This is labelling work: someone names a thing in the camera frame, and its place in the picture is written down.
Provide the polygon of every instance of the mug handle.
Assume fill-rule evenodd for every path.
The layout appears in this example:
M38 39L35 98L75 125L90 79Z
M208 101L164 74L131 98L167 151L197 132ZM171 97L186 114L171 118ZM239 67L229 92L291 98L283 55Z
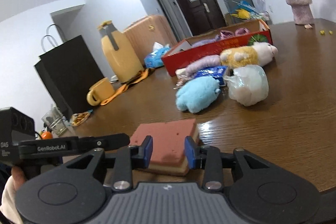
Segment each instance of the mug handle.
M93 92L94 90L89 91L89 93L86 96L86 100L90 105L97 106L100 104L100 102L95 100L95 98L93 97Z

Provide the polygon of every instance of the sponge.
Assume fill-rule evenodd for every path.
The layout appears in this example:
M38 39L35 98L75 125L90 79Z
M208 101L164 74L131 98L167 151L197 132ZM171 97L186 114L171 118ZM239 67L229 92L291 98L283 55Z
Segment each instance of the sponge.
M140 145L147 135L153 137L153 153L147 171L184 176L188 161L184 156L184 139L199 140L196 119L141 124L131 137L130 145Z

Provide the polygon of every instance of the door handle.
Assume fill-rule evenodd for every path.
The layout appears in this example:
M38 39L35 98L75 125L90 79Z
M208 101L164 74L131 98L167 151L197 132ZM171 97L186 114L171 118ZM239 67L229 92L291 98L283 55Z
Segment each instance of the door handle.
M206 12L209 13L210 9L209 9L208 5L206 3L203 3L203 5L204 5L204 8L205 8Z

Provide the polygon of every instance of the white sleeve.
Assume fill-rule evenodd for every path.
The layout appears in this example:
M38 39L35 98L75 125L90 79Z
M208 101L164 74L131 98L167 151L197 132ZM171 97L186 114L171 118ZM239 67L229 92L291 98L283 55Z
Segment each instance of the white sleeve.
M15 194L16 191L14 189L13 177L10 176L2 193L0 211L11 222L15 224L23 224L21 217L15 208Z

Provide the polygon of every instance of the white and yellow stuffed animal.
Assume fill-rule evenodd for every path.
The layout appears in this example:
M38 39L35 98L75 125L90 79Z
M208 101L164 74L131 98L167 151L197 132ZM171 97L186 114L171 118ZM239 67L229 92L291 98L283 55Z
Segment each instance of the white and yellow stuffed animal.
M223 66L231 69L246 65L264 65L270 63L278 53L278 49L266 42L256 42L253 46L230 48L222 51L220 59Z

